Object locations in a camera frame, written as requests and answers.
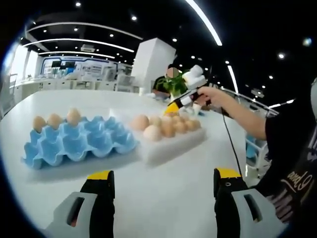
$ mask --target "table surface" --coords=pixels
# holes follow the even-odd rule
[[[166,105],[132,93],[90,90],[40,91],[18,103],[0,122],[0,149],[16,199],[36,227],[46,228],[56,206],[79,191],[88,175],[114,170],[114,237],[216,237],[213,170],[238,170],[222,115],[211,111],[199,117],[207,129],[207,140],[157,167],[147,166],[131,153],[39,171],[28,168],[21,157],[33,118],[47,119],[51,113],[65,116],[72,107],[92,119],[107,117],[111,108],[142,109],[147,114],[161,112]],[[226,122],[244,174],[245,131],[230,118]]]

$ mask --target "black t-shirt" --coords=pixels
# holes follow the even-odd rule
[[[158,84],[159,80],[162,79],[162,78],[165,78],[165,76],[161,76],[161,77],[159,77],[159,78],[157,78],[157,79],[155,80],[155,83],[154,83],[154,86],[153,86],[153,90],[158,90],[158,91],[163,92],[163,93],[169,93],[169,92],[164,88],[163,84],[160,84],[160,85],[158,86],[158,88],[157,88],[157,84]]]
[[[275,208],[282,222],[290,222],[281,237],[311,229],[317,204],[317,123],[310,91],[298,97],[287,111],[266,119],[271,167],[256,186]]]

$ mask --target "cable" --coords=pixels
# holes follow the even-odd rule
[[[230,132],[229,132],[229,129],[228,129],[226,120],[225,120],[225,118],[224,118],[223,108],[221,108],[221,113],[222,113],[224,125],[226,126],[226,129],[227,129],[227,132],[228,132],[228,135],[229,135],[229,139],[230,139],[230,143],[231,143],[231,146],[232,146],[232,150],[233,150],[234,156],[236,157],[236,161],[237,161],[237,164],[238,164],[239,173],[240,173],[240,175],[241,175],[241,177],[242,177],[242,172],[241,172],[241,168],[240,168],[240,163],[239,163],[239,160],[238,160],[238,156],[237,156],[236,150],[234,149],[234,146],[233,146],[233,143],[232,143],[231,135],[230,135]]]

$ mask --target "green plant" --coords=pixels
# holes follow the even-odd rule
[[[158,83],[156,85],[156,89],[159,88],[161,84],[163,84],[163,87],[170,92],[174,97],[177,97],[187,91],[187,87],[185,84],[185,80],[183,79],[183,74],[180,73],[175,78],[161,78],[158,80]]]

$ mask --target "person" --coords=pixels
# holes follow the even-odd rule
[[[267,141],[271,166],[255,189],[275,206],[280,221],[288,224],[281,237],[305,237],[303,233],[313,229],[316,220],[317,79],[287,110],[266,119],[221,90],[202,87],[198,93],[226,110],[250,135]]]
[[[170,64],[167,69],[169,69],[169,68],[173,68],[173,65]],[[170,96],[170,92],[167,91],[167,90],[164,88],[163,84],[158,84],[159,80],[162,79],[162,78],[168,78],[168,76],[167,76],[167,71],[165,72],[165,75],[160,76],[160,77],[158,77],[158,78],[155,80],[154,85],[153,85],[152,92],[153,92],[155,95],[157,95],[157,96],[167,97],[167,98],[168,98],[168,97]]]

